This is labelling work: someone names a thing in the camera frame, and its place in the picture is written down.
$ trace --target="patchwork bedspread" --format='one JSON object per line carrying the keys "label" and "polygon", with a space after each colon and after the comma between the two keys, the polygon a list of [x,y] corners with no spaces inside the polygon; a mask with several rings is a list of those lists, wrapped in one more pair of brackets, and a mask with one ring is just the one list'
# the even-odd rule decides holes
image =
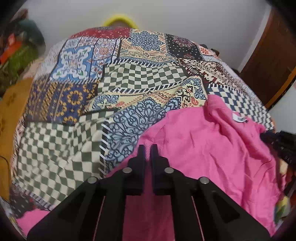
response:
{"label": "patchwork bedspread", "polygon": [[90,176],[104,178],[168,111],[209,94],[272,129],[250,88],[194,42],[129,28],[92,28],[50,50],[15,134],[10,204],[16,218],[51,210]]}

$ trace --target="wooden door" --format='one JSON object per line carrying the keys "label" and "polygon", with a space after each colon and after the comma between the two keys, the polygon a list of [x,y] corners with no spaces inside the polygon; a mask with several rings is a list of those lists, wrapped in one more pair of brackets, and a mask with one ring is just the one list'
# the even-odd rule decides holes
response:
{"label": "wooden door", "polygon": [[281,15],[272,10],[262,37],[240,77],[266,105],[287,81],[295,66],[296,36]]}

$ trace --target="metal rivet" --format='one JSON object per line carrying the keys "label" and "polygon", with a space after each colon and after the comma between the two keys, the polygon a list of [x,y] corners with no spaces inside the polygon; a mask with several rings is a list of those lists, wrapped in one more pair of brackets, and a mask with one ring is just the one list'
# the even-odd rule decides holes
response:
{"label": "metal rivet", "polygon": [[131,173],[132,170],[133,170],[133,169],[131,169],[130,167],[125,167],[125,168],[122,169],[122,171],[123,171],[124,173]]}
{"label": "metal rivet", "polygon": [[201,177],[200,178],[200,182],[202,184],[208,184],[210,182],[210,180],[207,177]]}
{"label": "metal rivet", "polygon": [[173,172],[174,172],[174,169],[171,168],[171,167],[166,167],[166,168],[165,168],[165,172],[166,172],[166,173],[173,173]]}
{"label": "metal rivet", "polygon": [[87,182],[90,184],[96,183],[96,177],[90,177],[89,179],[87,179]]}

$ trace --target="red fabric patch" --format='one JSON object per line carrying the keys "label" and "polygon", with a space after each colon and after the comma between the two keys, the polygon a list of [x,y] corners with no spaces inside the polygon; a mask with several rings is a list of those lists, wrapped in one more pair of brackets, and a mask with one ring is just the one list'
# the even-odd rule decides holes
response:
{"label": "red fabric patch", "polygon": [[108,28],[89,28],[77,34],[72,35],[70,38],[77,38],[82,36],[104,38],[104,39],[118,39],[128,38],[130,36],[130,28],[117,27],[113,29]]}

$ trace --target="black polka dot patch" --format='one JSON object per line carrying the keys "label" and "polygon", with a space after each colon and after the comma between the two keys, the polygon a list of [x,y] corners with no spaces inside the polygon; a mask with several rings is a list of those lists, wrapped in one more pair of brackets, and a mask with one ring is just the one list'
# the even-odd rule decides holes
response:
{"label": "black polka dot patch", "polygon": [[187,58],[203,60],[198,46],[188,39],[166,34],[167,49],[171,56],[176,58]]}

